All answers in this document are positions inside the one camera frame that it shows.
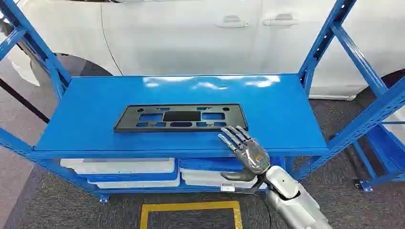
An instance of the blue shelf surface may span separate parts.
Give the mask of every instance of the blue shelf surface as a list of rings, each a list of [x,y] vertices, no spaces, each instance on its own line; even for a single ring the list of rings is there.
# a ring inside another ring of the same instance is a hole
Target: blue shelf surface
[[[405,171],[405,146],[382,125],[377,125],[370,130],[366,137],[388,172]]]
[[[328,152],[296,74],[74,77],[32,154],[38,158],[234,157],[218,132],[114,133],[129,104],[241,105],[271,156]]]
[[[174,162],[171,173],[131,173],[131,174],[78,174],[90,182],[117,182],[117,181],[150,181],[150,180],[175,180],[179,173],[179,162]]]

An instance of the blue steel frame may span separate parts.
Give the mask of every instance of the blue steel frame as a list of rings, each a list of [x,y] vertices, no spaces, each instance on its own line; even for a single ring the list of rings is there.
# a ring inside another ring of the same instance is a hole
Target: blue steel frame
[[[369,180],[360,179],[356,186],[366,192],[371,192],[373,190],[372,187],[374,186],[390,181],[404,181],[405,145],[403,145],[403,143],[382,124],[377,125],[373,130],[366,133],[365,137],[385,171],[384,174],[378,176],[360,145],[357,142],[354,142],[353,147],[371,177]]]
[[[353,60],[360,73],[363,75],[367,83],[370,85],[373,92],[377,95],[377,99],[367,107],[358,117],[349,123],[343,130],[339,131],[335,137],[328,142],[330,149],[329,153],[323,156],[312,156],[303,165],[292,172],[294,165],[294,157],[288,156],[279,157],[280,163],[287,168],[295,179],[305,178],[310,171],[318,168],[331,157],[338,154],[350,144],[354,144],[357,148],[356,140],[366,134],[370,129],[381,123],[383,119],[395,112],[405,104],[405,79],[403,78],[392,88],[387,89],[383,81],[378,77],[370,64],[366,61],[361,51],[357,48],[348,34],[344,31],[341,24],[348,15],[350,9],[354,5],[355,0],[337,0],[327,17],[323,27],[321,28],[312,48],[310,49],[302,67],[298,72],[301,79],[303,90],[309,94],[312,83],[313,73],[322,55],[325,53],[328,45],[336,36],[339,42],[344,47],[350,58]],[[58,99],[61,99],[65,89],[69,86],[70,75],[57,60],[52,51],[48,48],[45,42],[40,38],[39,34],[31,26],[23,13],[19,10],[13,0],[0,0],[0,9],[5,17],[11,22],[15,30],[8,36],[5,42],[0,45],[0,57],[4,57],[6,53],[19,40],[25,42],[31,49],[34,56],[43,64],[48,71],[51,81],[54,86],[55,93]],[[108,200],[110,193],[138,193],[138,192],[165,192],[164,188],[150,189],[98,189],[95,185],[87,183],[84,178],[70,169],[61,167],[59,163],[53,159],[38,159],[32,150],[34,146],[29,146],[17,137],[0,128],[0,145],[10,149],[11,151],[25,157],[26,159],[37,163],[48,170],[55,172],[70,182],[84,188],[100,196],[101,202]],[[171,189],[172,192],[201,192],[201,191],[218,191],[212,188],[190,188]]]

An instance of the blue metal shelf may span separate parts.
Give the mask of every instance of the blue metal shelf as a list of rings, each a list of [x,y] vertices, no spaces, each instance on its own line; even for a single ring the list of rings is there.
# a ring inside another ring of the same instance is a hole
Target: blue metal shelf
[[[218,140],[217,132],[113,131],[128,104],[213,103],[239,103],[249,133],[271,156],[328,152],[297,75],[274,74],[73,77],[32,155],[37,158],[234,156]]]
[[[405,146],[382,125],[366,134],[376,156],[389,172],[405,169]]]
[[[405,181],[404,144],[383,125],[377,125],[365,136],[385,171],[384,174],[380,176],[377,175],[359,144],[357,142],[353,143],[355,150],[359,154],[360,159],[363,161],[371,177],[369,180],[360,180],[359,187],[366,192],[370,192],[373,190],[372,187],[386,182]]]
[[[367,134],[384,167],[391,173],[376,177],[368,185],[402,179],[405,167],[403,145],[379,124],[405,104],[405,77],[387,89],[362,52],[342,27],[355,0],[337,0],[322,26],[298,73],[71,77],[45,44],[13,0],[0,0],[0,9],[14,31],[0,45],[0,57],[17,42],[27,46],[49,74],[60,101],[37,146],[29,146],[0,128],[0,145],[107,201],[110,193],[219,192],[218,187],[188,186],[168,188],[99,189],[86,177],[61,167],[54,158],[132,158],[132,157],[234,157],[217,138],[217,133],[114,133],[113,126],[129,104],[224,104],[239,103],[250,135],[268,151],[273,162],[304,179],[350,144]],[[377,99],[328,143],[308,102],[313,73],[334,37],[337,37],[359,69]],[[0,81],[14,97],[41,117],[21,95]],[[292,171],[295,156],[311,156]],[[94,179],[141,179],[136,175],[95,176]]]

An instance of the yellow tape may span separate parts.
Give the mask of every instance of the yellow tape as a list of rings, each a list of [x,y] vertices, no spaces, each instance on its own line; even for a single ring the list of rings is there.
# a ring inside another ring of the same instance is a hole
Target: yellow tape
[[[182,204],[144,204],[140,216],[140,229],[148,228],[148,215],[153,211],[189,211],[205,209],[225,209],[234,210],[235,229],[243,229],[240,206],[238,201],[218,201],[201,203],[182,203]]]

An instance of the silver robotic hand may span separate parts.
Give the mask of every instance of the silver robotic hand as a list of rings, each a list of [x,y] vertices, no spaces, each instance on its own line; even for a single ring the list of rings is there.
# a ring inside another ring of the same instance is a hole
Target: silver robotic hand
[[[222,172],[221,175],[225,179],[251,181],[257,177],[255,185],[243,191],[250,194],[266,183],[266,204],[274,209],[291,229],[332,229],[321,213],[319,204],[305,188],[282,167],[271,166],[266,150],[243,128],[228,126],[221,130],[234,143],[222,134],[218,137],[244,165],[244,169],[239,173]]]
[[[235,145],[222,134],[218,134],[218,137],[229,146],[244,165],[244,169],[240,173],[222,172],[221,175],[225,179],[251,181],[270,168],[270,158],[267,152],[243,128],[228,126],[222,127],[221,130]]]

